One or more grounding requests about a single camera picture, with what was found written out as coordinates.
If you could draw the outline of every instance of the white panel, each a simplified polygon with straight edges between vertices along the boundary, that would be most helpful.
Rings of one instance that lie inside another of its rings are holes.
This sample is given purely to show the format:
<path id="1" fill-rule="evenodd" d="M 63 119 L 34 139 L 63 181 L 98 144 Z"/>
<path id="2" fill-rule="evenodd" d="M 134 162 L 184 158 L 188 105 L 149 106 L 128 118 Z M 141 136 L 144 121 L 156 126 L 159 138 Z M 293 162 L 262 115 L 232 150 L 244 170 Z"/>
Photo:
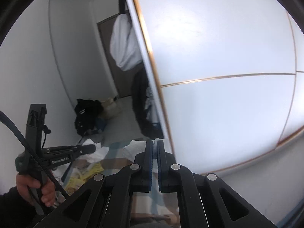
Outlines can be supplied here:
<path id="1" fill-rule="evenodd" d="M 291 20 L 291 25 L 294 33 L 295 48 L 297 52 L 297 70 L 304 71 L 304 35 L 298 24 L 290 15 L 289 18 Z"/>
<path id="2" fill-rule="evenodd" d="M 282 139 L 304 125 L 304 73 L 297 73 L 294 99 Z"/>
<path id="3" fill-rule="evenodd" d="M 139 0 L 161 84 L 294 73 L 291 28 L 276 0 Z"/>
<path id="4" fill-rule="evenodd" d="M 294 78 L 238 77 L 162 88 L 177 162 L 204 173 L 275 148 Z"/>

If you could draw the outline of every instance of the finger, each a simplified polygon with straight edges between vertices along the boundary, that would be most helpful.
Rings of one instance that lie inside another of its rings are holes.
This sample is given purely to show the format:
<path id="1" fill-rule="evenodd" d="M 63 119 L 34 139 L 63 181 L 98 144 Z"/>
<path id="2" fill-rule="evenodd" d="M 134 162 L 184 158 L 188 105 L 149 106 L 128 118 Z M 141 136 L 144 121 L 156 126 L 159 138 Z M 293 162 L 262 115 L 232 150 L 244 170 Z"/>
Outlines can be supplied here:
<path id="1" fill-rule="evenodd" d="M 34 179 L 30 175 L 19 175 L 16 176 L 16 184 L 29 186 L 30 188 L 40 188 L 40 182 Z"/>
<path id="2" fill-rule="evenodd" d="M 48 195 L 49 193 L 55 192 L 55 185 L 52 182 L 47 182 L 42 189 L 42 194 L 43 195 Z"/>
<path id="3" fill-rule="evenodd" d="M 47 202 L 45 205 L 47 207 L 50 207 L 50 206 L 54 205 L 54 203 L 55 203 L 55 198 L 53 198 L 51 201 Z"/>
<path id="4" fill-rule="evenodd" d="M 52 199 L 54 199 L 55 198 L 55 193 L 50 193 L 50 194 L 48 194 L 48 195 L 45 195 L 45 196 L 42 196 L 41 197 L 41 201 L 43 202 L 43 203 L 47 203 L 47 202 L 50 202 Z"/>
<path id="5" fill-rule="evenodd" d="M 33 199 L 31 195 L 29 194 L 29 191 L 25 185 L 18 184 L 17 190 L 20 196 L 22 196 L 23 199 L 25 199 L 28 203 L 33 204 Z"/>

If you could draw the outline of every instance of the black backpack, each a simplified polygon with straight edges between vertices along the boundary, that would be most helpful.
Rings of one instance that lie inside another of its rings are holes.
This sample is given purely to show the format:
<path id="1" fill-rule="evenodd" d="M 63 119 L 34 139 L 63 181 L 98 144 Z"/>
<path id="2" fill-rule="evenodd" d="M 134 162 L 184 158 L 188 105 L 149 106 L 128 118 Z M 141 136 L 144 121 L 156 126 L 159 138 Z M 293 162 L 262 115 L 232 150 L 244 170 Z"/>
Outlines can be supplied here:
<path id="1" fill-rule="evenodd" d="M 94 129 L 97 116 L 103 111 L 101 102 L 98 100 L 77 99 L 75 107 L 75 128 L 77 134 L 84 136 L 88 129 Z"/>

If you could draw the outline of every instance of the hanging clothes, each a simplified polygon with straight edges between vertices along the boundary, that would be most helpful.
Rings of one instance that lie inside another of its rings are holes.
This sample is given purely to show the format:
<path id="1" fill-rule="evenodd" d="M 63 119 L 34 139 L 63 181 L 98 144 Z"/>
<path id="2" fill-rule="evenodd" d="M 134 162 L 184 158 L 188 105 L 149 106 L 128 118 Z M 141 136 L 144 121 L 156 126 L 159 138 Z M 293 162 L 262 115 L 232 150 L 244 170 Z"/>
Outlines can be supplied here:
<path id="1" fill-rule="evenodd" d="M 126 14 L 118 15 L 115 20 L 110 53 L 122 71 L 128 71 L 143 61 L 134 28 Z"/>

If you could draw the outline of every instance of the doorway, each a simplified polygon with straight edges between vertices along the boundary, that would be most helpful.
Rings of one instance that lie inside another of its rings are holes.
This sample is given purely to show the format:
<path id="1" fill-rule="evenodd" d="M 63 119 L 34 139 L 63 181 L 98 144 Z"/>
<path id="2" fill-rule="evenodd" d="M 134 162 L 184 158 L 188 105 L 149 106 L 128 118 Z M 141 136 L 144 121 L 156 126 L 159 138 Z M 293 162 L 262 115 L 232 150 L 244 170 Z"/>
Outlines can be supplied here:
<path id="1" fill-rule="evenodd" d="M 119 14 L 115 14 L 99 23 L 98 30 L 100 33 L 105 56 L 108 61 L 113 80 L 120 98 L 131 96 L 131 86 L 134 75 L 142 68 L 142 63 L 128 71 L 122 71 L 117 65 L 110 53 L 110 41 L 115 20 Z"/>

